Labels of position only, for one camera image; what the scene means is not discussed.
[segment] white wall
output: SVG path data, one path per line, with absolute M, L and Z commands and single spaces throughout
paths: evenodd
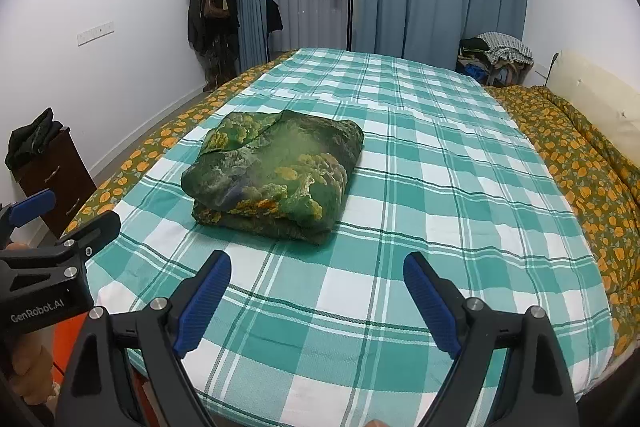
M 536 63 L 570 48 L 640 91 L 640 6 L 636 0 L 528 0 L 523 41 Z M 526 85 L 544 83 L 533 71 Z
M 0 0 L 0 150 L 50 106 L 95 174 L 163 110 L 194 96 L 204 73 L 187 41 L 188 1 Z M 114 34 L 78 47 L 77 33 L 109 21 Z M 2 165 L 0 201 L 22 197 Z M 37 228 L 14 240 L 30 241 Z

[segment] cream padded headboard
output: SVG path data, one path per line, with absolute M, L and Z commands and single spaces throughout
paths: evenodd
M 640 167 L 640 93 L 586 58 L 563 50 L 546 83 Z

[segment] orange flower pattern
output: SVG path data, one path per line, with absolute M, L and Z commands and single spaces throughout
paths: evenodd
M 532 142 L 582 226 L 611 304 L 617 357 L 640 332 L 640 169 L 546 87 L 487 91 Z
M 244 88 L 253 84 L 264 73 L 281 64 L 294 53 L 295 51 L 287 52 L 268 64 L 245 71 L 215 90 L 203 102 L 197 103 L 184 113 L 180 113 L 175 120 L 165 123 L 153 131 L 150 136 L 140 140 L 140 144 L 120 166 L 120 171 L 98 187 L 98 190 L 76 214 L 65 232 L 70 232 L 98 214 L 111 210 L 140 181 L 140 178 L 171 147 L 178 143 L 180 138 L 205 118 L 214 114 Z

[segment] metal bolt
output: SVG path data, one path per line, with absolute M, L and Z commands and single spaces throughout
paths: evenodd
M 466 307 L 473 312 L 477 312 L 477 311 L 480 311 L 482 308 L 484 308 L 484 302 L 482 302 L 477 297 L 469 297 L 466 300 Z
M 532 306 L 529 311 L 537 319 L 542 319 L 546 315 L 545 311 L 540 306 Z
M 164 297 L 156 297 L 149 303 L 149 306 L 151 306 L 152 310 L 164 310 L 166 303 L 167 300 Z
M 99 319 L 100 317 L 102 317 L 102 314 L 104 313 L 104 308 L 102 308 L 101 306 L 96 306 L 95 308 L 92 308 L 92 310 L 89 312 L 89 318 L 90 319 Z

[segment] green plaid bed sheet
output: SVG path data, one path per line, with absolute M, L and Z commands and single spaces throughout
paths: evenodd
M 197 225 L 180 175 L 231 111 L 349 118 L 366 138 L 322 247 Z M 206 407 L 251 426 L 413 426 L 451 365 L 402 281 L 421 251 L 494 309 L 549 314 L 577 396 L 613 331 L 598 269 L 530 142 L 471 78 L 391 57 L 304 49 L 180 140 L 116 206 L 122 232 L 88 263 L 110 312 L 169 296 L 212 250 L 232 279 L 184 367 Z M 132 353 L 133 363 L 143 362 Z M 495 394 L 492 360 L 472 425 Z

